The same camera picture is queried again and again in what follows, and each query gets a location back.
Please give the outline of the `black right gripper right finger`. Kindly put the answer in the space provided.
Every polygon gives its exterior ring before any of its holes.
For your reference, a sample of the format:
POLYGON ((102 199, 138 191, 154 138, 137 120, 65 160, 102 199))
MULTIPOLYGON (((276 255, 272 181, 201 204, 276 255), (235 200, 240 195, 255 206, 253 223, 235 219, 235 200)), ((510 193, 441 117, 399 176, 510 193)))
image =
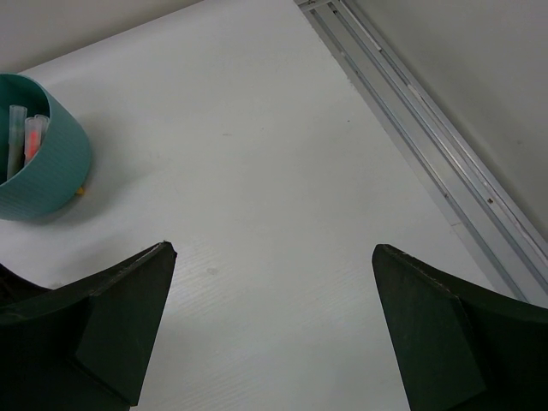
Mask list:
POLYGON ((411 409, 547 408, 546 309, 388 244, 372 268, 411 409))

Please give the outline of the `orange highlighter pen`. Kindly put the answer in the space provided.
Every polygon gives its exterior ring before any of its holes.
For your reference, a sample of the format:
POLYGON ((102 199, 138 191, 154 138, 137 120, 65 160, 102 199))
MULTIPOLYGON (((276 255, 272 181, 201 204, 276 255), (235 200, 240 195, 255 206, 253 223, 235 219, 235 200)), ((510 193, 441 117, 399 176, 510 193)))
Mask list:
POLYGON ((24 164, 28 164, 41 146, 43 122, 41 117, 28 117, 25 121, 24 164))

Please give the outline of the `purple highlighter pen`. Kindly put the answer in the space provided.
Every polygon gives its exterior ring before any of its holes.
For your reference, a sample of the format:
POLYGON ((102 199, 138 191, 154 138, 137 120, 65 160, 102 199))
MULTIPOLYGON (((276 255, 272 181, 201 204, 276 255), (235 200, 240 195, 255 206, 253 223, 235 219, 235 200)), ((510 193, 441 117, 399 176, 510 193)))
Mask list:
POLYGON ((35 115, 35 119, 37 119, 41 126, 41 137, 44 138, 47 134, 48 127, 50 124, 50 118, 48 116, 44 115, 35 115))

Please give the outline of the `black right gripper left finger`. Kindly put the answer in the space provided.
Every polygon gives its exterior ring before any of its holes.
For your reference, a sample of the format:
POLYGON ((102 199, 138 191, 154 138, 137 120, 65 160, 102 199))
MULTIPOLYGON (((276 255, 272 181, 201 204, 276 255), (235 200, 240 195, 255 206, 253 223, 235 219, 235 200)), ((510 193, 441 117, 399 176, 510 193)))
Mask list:
POLYGON ((1 269, 1 408, 136 406, 176 265, 163 241, 47 289, 1 269))

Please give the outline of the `green highlighter pen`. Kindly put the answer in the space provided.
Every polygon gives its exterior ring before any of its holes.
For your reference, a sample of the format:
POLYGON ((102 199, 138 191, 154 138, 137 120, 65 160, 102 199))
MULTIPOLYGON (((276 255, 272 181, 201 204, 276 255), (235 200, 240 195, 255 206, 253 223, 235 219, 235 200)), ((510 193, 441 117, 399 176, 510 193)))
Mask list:
POLYGON ((26 119, 26 107, 14 104, 9 107, 9 155, 7 163, 8 180, 16 175, 21 169, 26 119))

